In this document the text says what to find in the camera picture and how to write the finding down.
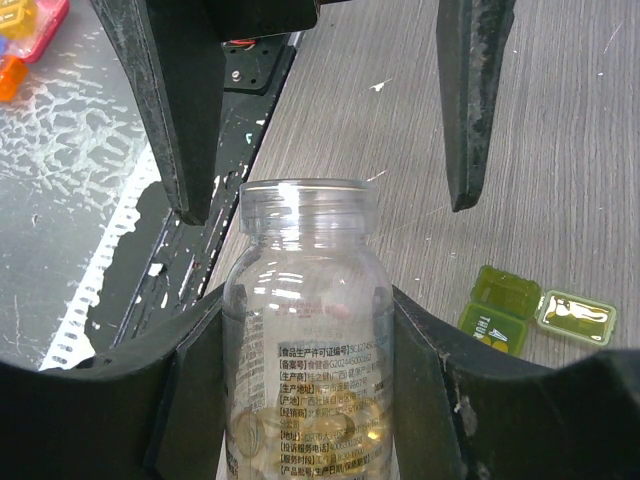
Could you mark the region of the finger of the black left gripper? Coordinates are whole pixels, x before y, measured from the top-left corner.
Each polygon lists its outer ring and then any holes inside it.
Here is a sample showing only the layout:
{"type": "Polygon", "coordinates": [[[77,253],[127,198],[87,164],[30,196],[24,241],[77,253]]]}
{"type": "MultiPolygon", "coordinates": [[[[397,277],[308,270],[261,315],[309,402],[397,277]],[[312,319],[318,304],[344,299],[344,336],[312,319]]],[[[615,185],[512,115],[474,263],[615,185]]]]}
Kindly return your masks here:
{"type": "Polygon", "coordinates": [[[437,60],[446,175],[454,212],[479,201],[514,0],[441,0],[437,60]]]}

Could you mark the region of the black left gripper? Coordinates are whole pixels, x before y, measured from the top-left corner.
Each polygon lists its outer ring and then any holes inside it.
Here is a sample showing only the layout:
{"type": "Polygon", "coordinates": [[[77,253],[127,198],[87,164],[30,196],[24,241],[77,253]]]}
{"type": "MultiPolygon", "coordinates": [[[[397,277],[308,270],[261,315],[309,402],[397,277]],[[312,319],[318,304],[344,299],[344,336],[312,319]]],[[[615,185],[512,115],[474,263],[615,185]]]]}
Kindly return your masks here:
{"type": "Polygon", "coordinates": [[[220,40],[309,30],[320,3],[95,1],[92,7],[131,86],[172,210],[189,225],[204,224],[224,93],[220,40]]]}

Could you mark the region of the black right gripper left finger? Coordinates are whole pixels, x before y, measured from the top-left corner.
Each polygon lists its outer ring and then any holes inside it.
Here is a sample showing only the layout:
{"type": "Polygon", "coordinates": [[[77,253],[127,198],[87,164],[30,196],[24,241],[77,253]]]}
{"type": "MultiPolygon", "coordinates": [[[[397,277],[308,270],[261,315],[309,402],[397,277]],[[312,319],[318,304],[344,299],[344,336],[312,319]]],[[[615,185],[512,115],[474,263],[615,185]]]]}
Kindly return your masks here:
{"type": "Polygon", "coordinates": [[[70,370],[1,365],[4,479],[213,479],[222,290],[70,370]]]}

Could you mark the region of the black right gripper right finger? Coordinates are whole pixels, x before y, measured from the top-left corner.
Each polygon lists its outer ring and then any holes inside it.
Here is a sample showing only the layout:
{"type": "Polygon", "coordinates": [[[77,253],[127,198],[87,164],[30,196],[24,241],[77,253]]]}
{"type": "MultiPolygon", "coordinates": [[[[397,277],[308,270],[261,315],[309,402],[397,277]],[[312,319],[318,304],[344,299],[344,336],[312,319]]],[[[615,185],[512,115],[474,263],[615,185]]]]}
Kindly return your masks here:
{"type": "Polygon", "coordinates": [[[560,369],[497,351],[396,292],[393,425],[404,479],[635,479],[639,354],[560,369]]]}

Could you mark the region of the green pill organizer box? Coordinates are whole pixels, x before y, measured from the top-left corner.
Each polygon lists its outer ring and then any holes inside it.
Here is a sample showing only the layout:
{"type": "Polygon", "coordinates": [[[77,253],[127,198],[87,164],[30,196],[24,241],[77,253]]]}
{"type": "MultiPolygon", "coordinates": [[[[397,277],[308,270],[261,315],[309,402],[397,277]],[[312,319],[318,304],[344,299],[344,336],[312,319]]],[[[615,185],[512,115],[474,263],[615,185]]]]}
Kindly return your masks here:
{"type": "Polygon", "coordinates": [[[532,325],[597,347],[609,344],[617,322],[614,306],[484,265],[458,328],[503,353],[519,356],[532,325]]]}

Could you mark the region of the clear pill bottle orange cap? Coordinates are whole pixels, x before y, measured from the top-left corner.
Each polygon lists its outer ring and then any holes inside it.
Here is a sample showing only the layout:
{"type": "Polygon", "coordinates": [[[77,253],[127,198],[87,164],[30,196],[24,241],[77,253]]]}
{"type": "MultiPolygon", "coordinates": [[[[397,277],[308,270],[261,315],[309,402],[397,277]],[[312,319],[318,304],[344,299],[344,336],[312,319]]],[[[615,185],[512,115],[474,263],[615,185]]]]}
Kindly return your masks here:
{"type": "Polygon", "coordinates": [[[362,181],[244,184],[223,289],[230,479],[392,475],[393,292],[362,181]]]}

